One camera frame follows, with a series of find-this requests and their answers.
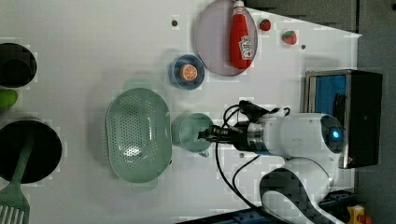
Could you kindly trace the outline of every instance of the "small bowl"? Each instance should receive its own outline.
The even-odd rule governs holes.
[[[33,53],[24,46],[0,44],[0,86],[19,88],[35,78],[37,62]]]
[[[185,81],[180,76],[180,68],[184,64],[191,64],[197,68],[198,76],[193,81]],[[192,91],[204,82],[205,68],[202,61],[194,55],[186,54],[175,59],[169,68],[169,79],[172,84],[182,90]]]

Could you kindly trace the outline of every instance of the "yellow object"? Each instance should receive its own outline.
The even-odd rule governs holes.
[[[348,207],[347,210],[350,214],[350,220],[347,224],[361,224],[361,222],[359,222],[359,216],[364,215],[364,208],[360,205],[356,205]]]

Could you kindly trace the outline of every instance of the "round plate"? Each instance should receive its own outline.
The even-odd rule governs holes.
[[[257,51],[257,30],[251,15],[246,11],[247,29],[253,47]],[[213,73],[236,76],[245,70],[236,69],[230,60],[230,33],[233,20],[233,1],[218,0],[201,14],[195,27],[195,45],[205,66]]]

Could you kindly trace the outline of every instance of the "green spatula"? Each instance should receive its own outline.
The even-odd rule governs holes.
[[[21,180],[35,139],[32,132],[27,133],[14,176],[0,191],[0,223],[29,223],[30,205],[21,191]]]

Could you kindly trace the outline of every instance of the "green colander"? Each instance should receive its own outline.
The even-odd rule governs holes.
[[[131,183],[157,178],[172,157],[169,109],[154,91],[131,89],[107,110],[108,156],[114,172]]]

